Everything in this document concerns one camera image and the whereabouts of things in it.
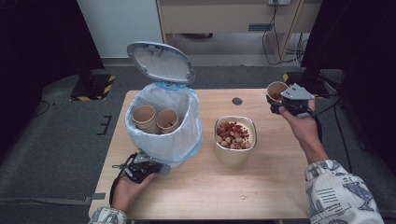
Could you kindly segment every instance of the trash can lid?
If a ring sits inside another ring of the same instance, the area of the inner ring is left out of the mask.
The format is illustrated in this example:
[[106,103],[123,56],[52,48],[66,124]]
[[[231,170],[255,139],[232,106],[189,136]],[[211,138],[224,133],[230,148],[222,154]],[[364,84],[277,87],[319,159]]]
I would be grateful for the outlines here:
[[156,81],[191,84],[195,80],[190,60],[172,46],[138,41],[128,45],[127,53],[137,69]]

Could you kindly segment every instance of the sleeve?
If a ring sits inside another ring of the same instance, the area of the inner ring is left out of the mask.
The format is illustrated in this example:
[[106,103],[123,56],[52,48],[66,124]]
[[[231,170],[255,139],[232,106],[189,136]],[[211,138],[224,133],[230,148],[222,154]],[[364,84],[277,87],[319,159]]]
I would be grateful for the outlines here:
[[337,161],[317,161],[305,170],[311,223],[384,223],[364,181]]
[[126,219],[125,213],[120,210],[100,207],[93,213],[88,224],[125,224]]

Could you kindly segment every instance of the trash bag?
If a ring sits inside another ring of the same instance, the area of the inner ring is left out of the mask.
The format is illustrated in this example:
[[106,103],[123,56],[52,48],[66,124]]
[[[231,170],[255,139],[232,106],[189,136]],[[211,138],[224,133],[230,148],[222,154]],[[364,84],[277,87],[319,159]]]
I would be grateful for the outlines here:
[[[174,109],[180,126],[168,134],[145,133],[137,129],[132,119],[135,108],[151,105],[156,115],[166,108]],[[185,85],[167,86],[163,82],[147,85],[133,99],[125,115],[125,124],[134,145],[155,161],[171,164],[193,156],[203,140],[200,104],[195,91]]]

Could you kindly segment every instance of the gray carpet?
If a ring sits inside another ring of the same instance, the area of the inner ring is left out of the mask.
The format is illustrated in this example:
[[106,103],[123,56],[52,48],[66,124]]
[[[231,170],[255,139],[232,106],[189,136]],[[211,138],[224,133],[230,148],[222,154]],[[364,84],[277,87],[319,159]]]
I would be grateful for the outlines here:
[[[78,77],[71,76],[48,85],[43,102],[21,133],[7,160],[0,167],[0,198],[54,198],[82,201],[95,191],[114,133],[125,93],[141,90],[151,80],[134,67],[107,67],[116,76],[103,101],[69,101]],[[213,66],[196,67],[193,89],[266,88],[282,80],[296,67]],[[318,110],[331,105],[337,96],[319,100]],[[337,107],[354,174],[371,189],[384,217],[396,217],[396,176],[373,152],[360,149],[360,140],[346,115]],[[105,135],[101,123],[111,121]],[[332,110],[320,116],[323,144],[330,157],[347,169],[348,159]],[[89,205],[41,203],[1,204],[1,223],[86,223]],[[307,223],[287,220],[285,223]]]

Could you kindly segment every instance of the person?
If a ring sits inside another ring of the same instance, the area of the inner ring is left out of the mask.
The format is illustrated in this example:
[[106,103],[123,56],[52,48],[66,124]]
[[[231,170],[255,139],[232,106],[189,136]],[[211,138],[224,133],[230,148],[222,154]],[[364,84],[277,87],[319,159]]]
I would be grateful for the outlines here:
[[[315,111],[315,101],[308,106]],[[306,195],[311,223],[384,223],[374,197],[364,181],[349,174],[343,166],[331,160],[318,138],[318,127],[311,117],[297,118],[283,107],[280,115],[289,123],[306,156]],[[151,181],[153,175],[138,185],[123,177],[114,191],[109,207],[98,208],[89,224],[125,223],[125,213],[139,192]]]

